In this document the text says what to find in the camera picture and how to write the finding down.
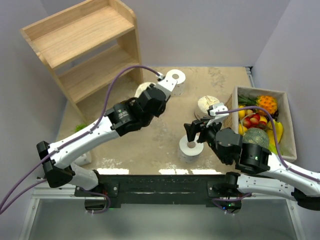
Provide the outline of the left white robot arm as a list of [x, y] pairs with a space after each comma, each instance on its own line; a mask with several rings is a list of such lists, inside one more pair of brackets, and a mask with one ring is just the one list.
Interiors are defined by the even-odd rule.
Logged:
[[49, 186], [72, 184], [99, 196], [104, 190], [99, 173], [76, 165], [75, 160], [105, 142], [147, 127], [165, 111], [174, 87], [166, 80], [151, 84], [139, 97], [115, 104], [102, 118], [73, 135], [51, 144], [38, 143], [36, 147], [39, 156], [45, 159], [42, 167]]

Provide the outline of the paper roll cartoon label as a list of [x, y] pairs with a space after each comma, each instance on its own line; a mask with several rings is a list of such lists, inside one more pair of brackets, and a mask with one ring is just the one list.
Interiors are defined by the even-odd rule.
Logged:
[[208, 118], [208, 109], [211, 105], [218, 104], [220, 101], [211, 95], [202, 96], [195, 106], [194, 115], [197, 120]]

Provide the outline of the paper roll plain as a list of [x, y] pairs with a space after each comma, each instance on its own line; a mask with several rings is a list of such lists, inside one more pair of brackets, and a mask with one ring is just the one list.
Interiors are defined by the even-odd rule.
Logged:
[[153, 87], [154, 85], [155, 84], [153, 82], [143, 82], [136, 89], [134, 97], [138, 98], [144, 90], [146, 90], [148, 87]]

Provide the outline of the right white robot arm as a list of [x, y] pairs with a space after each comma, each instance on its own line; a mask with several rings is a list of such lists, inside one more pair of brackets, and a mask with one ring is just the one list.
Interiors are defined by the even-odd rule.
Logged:
[[240, 171], [227, 173], [227, 181], [220, 187], [227, 196], [274, 195], [319, 211], [320, 174], [281, 160], [269, 150], [269, 137], [263, 130], [250, 128], [240, 135], [208, 120], [194, 120], [183, 126], [189, 142], [207, 143], [223, 164], [234, 165]]

